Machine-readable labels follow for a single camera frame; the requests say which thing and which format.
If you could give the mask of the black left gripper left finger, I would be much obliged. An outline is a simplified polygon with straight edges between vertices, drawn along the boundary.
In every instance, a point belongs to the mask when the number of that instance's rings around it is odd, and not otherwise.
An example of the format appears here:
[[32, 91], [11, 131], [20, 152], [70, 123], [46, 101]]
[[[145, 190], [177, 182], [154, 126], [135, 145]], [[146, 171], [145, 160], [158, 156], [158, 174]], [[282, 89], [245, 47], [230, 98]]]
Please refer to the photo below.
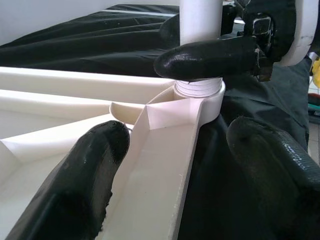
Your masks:
[[49, 173], [7, 239], [95, 239], [129, 146], [124, 123], [110, 120], [92, 127]]

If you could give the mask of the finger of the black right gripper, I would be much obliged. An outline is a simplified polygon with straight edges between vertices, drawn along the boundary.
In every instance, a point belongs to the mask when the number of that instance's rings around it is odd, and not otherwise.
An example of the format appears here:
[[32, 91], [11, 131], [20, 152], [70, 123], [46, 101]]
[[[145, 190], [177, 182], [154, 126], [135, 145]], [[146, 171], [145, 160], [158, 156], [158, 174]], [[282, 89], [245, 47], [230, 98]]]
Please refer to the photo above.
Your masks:
[[168, 50], [154, 61], [164, 78], [198, 81], [252, 71], [258, 61], [254, 38], [205, 40]]
[[159, 29], [161, 38], [168, 45], [180, 44], [180, 22], [178, 19], [166, 20]]

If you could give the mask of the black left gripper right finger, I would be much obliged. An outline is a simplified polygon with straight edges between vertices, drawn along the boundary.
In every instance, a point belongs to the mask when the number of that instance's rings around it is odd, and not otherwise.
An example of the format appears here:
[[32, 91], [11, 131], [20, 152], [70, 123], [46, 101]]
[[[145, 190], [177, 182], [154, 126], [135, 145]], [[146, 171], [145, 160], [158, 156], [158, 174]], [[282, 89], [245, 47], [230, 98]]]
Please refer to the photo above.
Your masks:
[[259, 212], [279, 240], [320, 238], [320, 167], [286, 131], [238, 117], [226, 133]]

